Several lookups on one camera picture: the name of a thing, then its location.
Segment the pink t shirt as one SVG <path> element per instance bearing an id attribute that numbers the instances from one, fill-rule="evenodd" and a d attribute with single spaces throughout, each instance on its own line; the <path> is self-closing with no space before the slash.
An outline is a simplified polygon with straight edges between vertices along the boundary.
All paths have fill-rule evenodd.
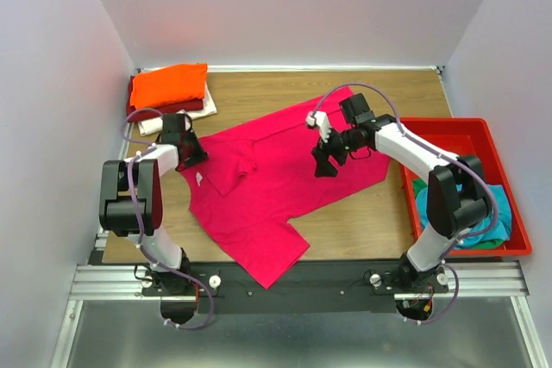
<path id="1" fill-rule="evenodd" d="M 318 133 L 305 126 L 316 99 L 201 138 L 207 160 L 181 171 L 202 229 L 263 288 L 308 250 L 289 220 L 386 178 L 390 160 L 361 151 L 335 178 L 316 178 Z"/>

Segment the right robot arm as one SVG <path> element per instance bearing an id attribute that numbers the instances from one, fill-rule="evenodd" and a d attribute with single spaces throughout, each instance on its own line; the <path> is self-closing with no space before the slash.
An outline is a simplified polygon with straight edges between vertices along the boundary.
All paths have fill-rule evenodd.
<path id="1" fill-rule="evenodd" d="M 474 227 L 485 219 L 498 220 L 496 196 L 476 156 L 461 157 L 429 143 L 412 133 L 396 112 L 375 115 L 362 94 L 342 100 L 339 107 L 349 125 L 346 130 L 335 130 L 319 108 L 305 119 L 319 133 L 311 151 L 316 177 L 335 177 L 350 154 L 366 147 L 396 160 L 426 184 L 428 224 L 393 273 L 400 288 L 416 288 L 439 271 L 462 240 L 474 235 Z"/>

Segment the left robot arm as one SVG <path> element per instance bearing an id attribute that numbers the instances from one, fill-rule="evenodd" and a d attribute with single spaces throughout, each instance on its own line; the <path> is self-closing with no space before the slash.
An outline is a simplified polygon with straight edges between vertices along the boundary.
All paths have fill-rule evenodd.
<path id="1" fill-rule="evenodd" d="M 102 229 L 131 241 L 149 263 L 146 280 L 173 295 L 202 287 L 184 249 L 163 223 L 161 178 L 208 159 L 186 113 L 162 116 L 162 129 L 135 156 L 103 163 L 98 218 Z"/>

